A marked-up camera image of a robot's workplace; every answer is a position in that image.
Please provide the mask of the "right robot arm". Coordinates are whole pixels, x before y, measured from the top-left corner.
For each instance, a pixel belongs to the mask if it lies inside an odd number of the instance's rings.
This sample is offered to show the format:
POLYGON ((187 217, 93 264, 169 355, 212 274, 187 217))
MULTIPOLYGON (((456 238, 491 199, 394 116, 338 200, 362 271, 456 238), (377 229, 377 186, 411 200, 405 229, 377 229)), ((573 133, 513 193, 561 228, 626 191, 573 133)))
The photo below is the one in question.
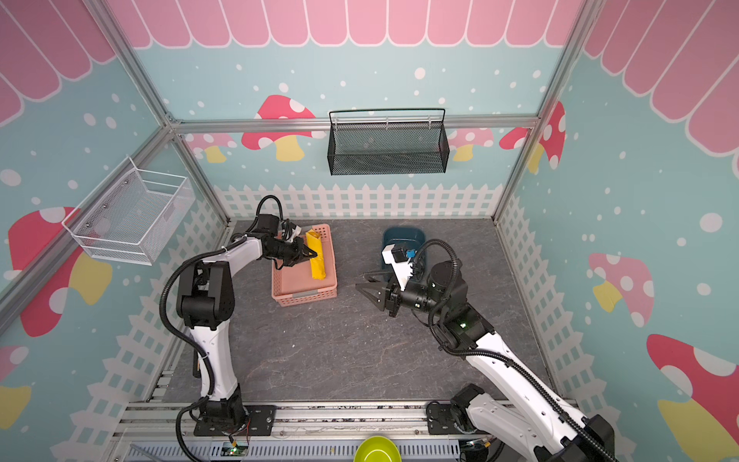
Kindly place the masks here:
POLYGON ((462 262, 446 242, 432 239, 411 250, 387 244, 387 271, 373 271, 356 289, 379 310, 425 316, 442 352, 482 373, 511 402, 498 403, 469 385, 450 402, 461 432, 484 432, 529 461, 613 461, 615 431, 600 415, 567 403, 510 350, 470 303, 462 262))

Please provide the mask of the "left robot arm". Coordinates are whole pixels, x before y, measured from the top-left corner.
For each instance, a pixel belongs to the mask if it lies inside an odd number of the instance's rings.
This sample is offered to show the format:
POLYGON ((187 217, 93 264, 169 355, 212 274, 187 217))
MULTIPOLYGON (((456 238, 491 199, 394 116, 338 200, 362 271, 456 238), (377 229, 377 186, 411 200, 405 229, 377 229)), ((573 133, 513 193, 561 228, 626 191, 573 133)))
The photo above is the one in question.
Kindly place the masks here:
POLYGON ((201 391, 189 411, 198 413, 198 421, 223 432, 237 432, 247 424, 229 342, 236 308, 233 276, 257 261, 269 261, 281 271, 316 256, 300 237, 300 227, 284 217, 280 200, 270 194, 258 203, 246 232, 218 250, 186 260, 169 277, 159 302, 160 318, 196 353, 201 391))

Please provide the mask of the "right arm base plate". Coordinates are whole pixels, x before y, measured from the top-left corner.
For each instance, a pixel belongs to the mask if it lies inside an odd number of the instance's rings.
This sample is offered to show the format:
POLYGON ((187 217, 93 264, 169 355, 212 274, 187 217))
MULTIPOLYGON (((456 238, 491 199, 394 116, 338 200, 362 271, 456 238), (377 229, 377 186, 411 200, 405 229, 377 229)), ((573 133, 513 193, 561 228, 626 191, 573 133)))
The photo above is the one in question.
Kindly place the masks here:
POLYGON ((425 406, 427 431, 431 435, 470 435, 477 429, 467 414, 452 402, 431 400, 425 406))

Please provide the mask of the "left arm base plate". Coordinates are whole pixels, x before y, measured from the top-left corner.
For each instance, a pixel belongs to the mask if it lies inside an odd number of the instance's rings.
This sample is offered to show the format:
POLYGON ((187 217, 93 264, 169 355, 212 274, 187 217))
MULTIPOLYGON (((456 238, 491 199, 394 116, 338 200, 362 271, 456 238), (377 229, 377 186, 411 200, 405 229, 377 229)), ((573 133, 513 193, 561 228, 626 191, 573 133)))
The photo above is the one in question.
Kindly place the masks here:
POLYGON ((275 405, 248 404, 244 406, 246 419, 241 427, 221 425, 220 423, 196 423, 194 435, 197 437, 256 437, 271 436, 275 424, 275 405))

